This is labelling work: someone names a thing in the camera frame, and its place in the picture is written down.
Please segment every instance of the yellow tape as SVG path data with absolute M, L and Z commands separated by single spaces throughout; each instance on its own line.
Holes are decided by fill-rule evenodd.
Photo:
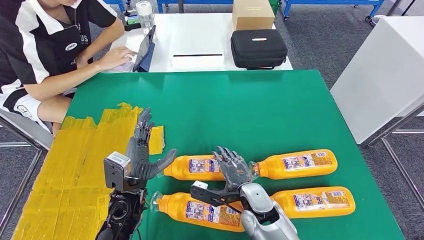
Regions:
M 26 202 L 12 239 L 94 239 L 107 214 L 109 193 L 103 159 L 125 154 L 142 110 L 121 103 L 91 117 L 65 118 Z M 151 154 L 162 153 L 164 127 L 152 130 Z
M 150 155 L 161 154 L 164 151 L 164 126 L 155 126 L 151 129 L 148 152 Z

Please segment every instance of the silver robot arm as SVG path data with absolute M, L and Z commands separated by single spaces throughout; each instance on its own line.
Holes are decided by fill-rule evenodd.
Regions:
M 253 240 L 299 240 L 293 223 L 261 185 L 242 185 L 240 196 L 248 202 L 248 207 L 241 213 L 241 224 Z M 260 220 L 270 221 L 271 224 L 262 225 Z
M 209 190 L 196 181 L 190 188 L 191 197 L 212 206 L 227 205 L 241 214 L 241 224 L 253 240 L 299 240 L 298 231 L 277 202 L 264 188 L 252 183 L 253 176 L 245 160 L 237 152 L 217 146 L 220 154 L 212 152 L 225 178 L 225 189 Z M 243 210 L 230 203 L 241 201 Z

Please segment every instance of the robotic hand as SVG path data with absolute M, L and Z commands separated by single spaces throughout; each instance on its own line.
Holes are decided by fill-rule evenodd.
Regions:
M 113 152 L 104 159 L 106 186 L 115 188 L 110 194 L 107 219 L 96 240 L 131 240 L 143 219 L 146 207 L 147 181 L 168 167 L 175 159 L 176 149 L 165 158 L 149 162 L 149 140 L 154 122 L 150 108 L 140 113 L 134 135 L 129 139 L 126 155 Z
M 213 155 L 224 175 L 225 189 L 208 190 L 206 183 L 196 181 L 190 188 L 191 197 L 215 207 L 226 205 L 240 213 L 241 224 L 253 240 L 299 240 L 295 226 L 280 205 L 271 200 L 261 185 L 252 183 L 245 160 L 226 147 L 217 148 L 221 155 Z M 230 205 L 236 201 L 241 201 L 242 211 Z

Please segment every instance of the orange bottle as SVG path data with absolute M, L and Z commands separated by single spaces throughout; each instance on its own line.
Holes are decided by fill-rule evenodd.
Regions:
M 291 179 L 331 174 L 337 169 L 334 153 L 328 149 L 273 155 L 261 162 L 249 162 L 254 179 Z
M 179 156 L 163 170 L 163 174 L 178 180 L 224 181 L 213 155 Z
M 243 209 L 241 202 L 230 205 L 239 210 Z M 215 207 L 201 202 L 192 198 L 189 193 L 162 195 L 157 191 L 151 198 L 150 209 L 152 212 L 168 214 L 172 219 L 180 222 L 231 232 L 245 231 L 240 213 L 226 205 Z
M 335 217 L 355 211 L 351 192 L 342 186 L 279 191 L 270 198 L 281 206 L 289 219 Z M 239 201 L 230 205 L 243 209 Z M 162 195 L 157 191 L 150 201 L 150 210 L 189 224 L 231 232 L 245 231 L 239 213 L 226 205 L 211 206 L 192 198 L 189 193 Z
M 355 211 L 352 193 L 342 186 L 279 191 L 271 199 L 289 219 L 335 217 Z
M 336 170 L 337 160 L 332 151 L 319 149 L 273 155 L 249 165 L 254 178 L 278 180 L 330 174 Z M 178 180 L 225 180 L 213 155 L 179 156 L 163 174 Z

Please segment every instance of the water bottle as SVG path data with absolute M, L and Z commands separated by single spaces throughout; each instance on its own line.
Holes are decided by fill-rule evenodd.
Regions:
M 152 5 L 148 1 L 139 1 L 135 4 L 140 20 L 141 28 L 145 34 L 149 33 L 155 25 L 155 14 L 153 13 Z

